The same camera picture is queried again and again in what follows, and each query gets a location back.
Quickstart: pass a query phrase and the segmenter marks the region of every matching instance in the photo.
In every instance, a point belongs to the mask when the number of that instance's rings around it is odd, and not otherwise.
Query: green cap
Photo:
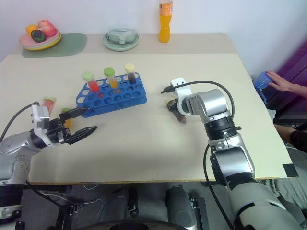
[[[68,112],[69,110],[72,110],[70,108],[62,108],[62,113]]]
[[[56,102],[57,100],[55,97],[44,97],[44,99],[52,100],[53,102]]]
[[[82,73],[82,78],[85,81],[90,81],[92,79],[94,79],[94,74],[91,71],[86,71]]]
[[[108,67],[108,68],[104,69],[104,74],[107,77],[110,77],[110,76],[113,76],[115,74],[115,71],[114,71],[114,69],[112,67]]]

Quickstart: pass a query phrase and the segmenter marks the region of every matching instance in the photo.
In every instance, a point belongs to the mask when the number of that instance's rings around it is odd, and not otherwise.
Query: green placemat
[[[85,47],[87,37],[85,34],[62,34],[61,40],[53,47],[40,51],[23,49],[25,58],[60,57],[79,54]]]

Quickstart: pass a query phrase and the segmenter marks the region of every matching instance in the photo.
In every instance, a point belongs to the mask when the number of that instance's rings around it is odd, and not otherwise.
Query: yellow bowl
[[[56,45],[60,40],[61,40],[61,37],[62,37],[62,34],[60,33],[59,34],[59,38],[57,40],[55,40],[53,43],[50,43],[46,46],[42,46],[42,47],[38,47],[38,48],[27,48],[27,47],[24,47],[24,49],[27,49],[27,50],[31,50],[31,51],[39,51],[39,50],[44,50],[44,49],[48,49],[50,47],[53,47],[54,45]]]

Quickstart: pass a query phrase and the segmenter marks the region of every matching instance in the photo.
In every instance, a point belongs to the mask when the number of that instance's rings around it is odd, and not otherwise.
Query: white tabletop
[[[165,100],[173,94],[160,94],[177,77],[224,85],[234,98],[234,122],[242,126],[240,133],[255,164],[256,177],[285,177],[283,164],[292,163],[291,159],[230,40],[223,34],[191,34],[175,35],[170,44],[160,44],[155,36],[144,35],[134,51],[124,53],[102,47],[100,53],[93,53],[90,38],[94,36],[89,36],[90,44],[74,56],[6,57],[0,64],[1,130],[20,108],[36,100],[42,102],[44,96],[57,98],[51,118],[64,107],[75,107],[84,84],[81,73],[86,70],[101,79],[105,67],[111,66],[121,75],[126,63],[134,63],[148,100],[111,113],[73,119],[73,133],[94,125],[98,129],[73,145],[43,149],[32,159],[29,180],[40,184],[203,181],[202,158],[208,143],[204,126],[198,116],[189,116],[187,124],[180,125],[165,106]],[[189,53],[180,44],[190,40],[194,45],[189,45],[193,47]],[[152,48],[146,49],[142,42]],[[161,53],[164,47],[167,53]],[[199,84],[191,88],[200,92],[215,86]],[[8,135],[31,128],[28,110],[15,120]],[[213,180],[209,156],[207,168]]]

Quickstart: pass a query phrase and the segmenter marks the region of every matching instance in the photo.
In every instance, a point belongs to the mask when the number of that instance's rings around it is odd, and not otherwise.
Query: person's arm
[[[269,85],[272,86],[273,88],[283,92],[284,91],[292,92],[299,96],[307,98],[306,86],[292,84],[271,70],[267,71],[267,75],[275,82],[275,83],[272,82],[269,83]]]
[[[286,141],[291,144],[291,134],[296,131],[293,128],[285,127],[285,126],[280,126],[277,124],[274,124],[278,134],[280,135],[281,139],[283,141]]]

